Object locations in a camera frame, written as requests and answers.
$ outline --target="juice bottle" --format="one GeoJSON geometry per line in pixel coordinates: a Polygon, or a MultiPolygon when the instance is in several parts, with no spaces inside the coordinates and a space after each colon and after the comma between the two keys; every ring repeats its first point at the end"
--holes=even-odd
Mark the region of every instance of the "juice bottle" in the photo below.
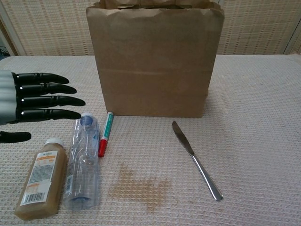
{"type": "Polygon", "coordinates": [[[57,213],[67,163],[63,141],[48,139],[38,151],[28,172],[15,215],[29,220],[57,213]]]}

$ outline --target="white textured tablecloth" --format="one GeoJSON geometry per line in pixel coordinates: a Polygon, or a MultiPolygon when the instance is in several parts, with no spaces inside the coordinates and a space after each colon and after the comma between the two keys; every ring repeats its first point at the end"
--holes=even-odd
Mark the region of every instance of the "white textured tablecloth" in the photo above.
{"type": "MultiPolygon", "coordinates": [[[[67,77],[101,128],[106,110],[93,56],[16,56],[16,73],[67,77]]],[[[177,118],[224,195],[216,202],[172,130],[175,118],[116,116],[100,164],[100,204],[21,221],[14,208],[35,152],[61,137],[69,151],[73,121],[2,126],[32,139],[0,144],[1,225],[301,225],[301,56],[218,56],[200,119],[177,118]]]]}

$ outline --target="black robotic finger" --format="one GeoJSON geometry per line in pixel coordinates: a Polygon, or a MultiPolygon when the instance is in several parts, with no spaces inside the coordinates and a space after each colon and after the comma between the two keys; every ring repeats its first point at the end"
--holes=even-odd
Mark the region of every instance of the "black robotic finger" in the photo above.
{"type": "Polygon", "coordinates": [[[63,76],[51,73],[12,73],[15,84],[26,85],[26,84],[40,84],[40,83],[60,83],[67,84],[69,80],[63,76]]]}
{"type": "Polygon", "coordinates": [[[16,120],[9,122],[15,124],[19,122],[46,121],[57,119],[80,119],[80,113],[62,109],[36,109],[36,110],[16,110],[16,120]]]}
{"type": "Polygon", "coordinates": [[[76,89],[56,83],[42,83],[39,85],[16,85],[17,96],[22,97],[38,97],[44,94],[66,93],[74,94],[76,89]]]}
{"type": "Polygon", "coordinates": [[[85,101],[68,96],[17,97],[18,109],[32,109],[55,106],[84,106],[85,101]]]}
{"type": "Polygon", "coordinates": [[[0,131],[0,143],[17,143],[31,139],[31,134],[28,132],[7,133],[0,131]]]}

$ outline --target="brown paper bag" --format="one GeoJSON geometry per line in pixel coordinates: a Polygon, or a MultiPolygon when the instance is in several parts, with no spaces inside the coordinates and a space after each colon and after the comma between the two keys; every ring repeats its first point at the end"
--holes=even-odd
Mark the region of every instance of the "brown paper bag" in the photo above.
{"type": "Polygon", "coordinates": [[[224,21],[208,0],[102,0],[87,20],[108,111],[201,117],[224,21]]]}

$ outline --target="knife blade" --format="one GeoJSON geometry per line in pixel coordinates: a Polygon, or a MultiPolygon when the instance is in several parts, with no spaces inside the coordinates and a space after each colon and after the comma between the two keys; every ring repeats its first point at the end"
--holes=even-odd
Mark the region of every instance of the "knife blade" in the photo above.
{"type": "Polygon", "coordinates": [[[223,195],[222,195],[221,191],[215,185],[215,183],[213,182],[213,180],[211,179],[211,177],[209,176],[209,174],[207,173],[205,168],[202,166],[199,159],[194,154],[194,151],[193,151],[192,147],[190,146],[188,139],[186,138],[186,136],[184,135],[184,133],[182,132],[182,130],[180,129],[180,127],[178,126],[178,124],[175,121],[173,121],[173,129],[174,129],[175,135],[177,136],[179,141],[182,143],[182,145],[185,147],[185,149],[188,151],[191,158],[193,159],[196,166],[198,167],[198,170],[200,171],[201,175],[203,176],[211,195],[213,196],[213,198],[215,200],[221,201],[223,199],[223,195]]]}

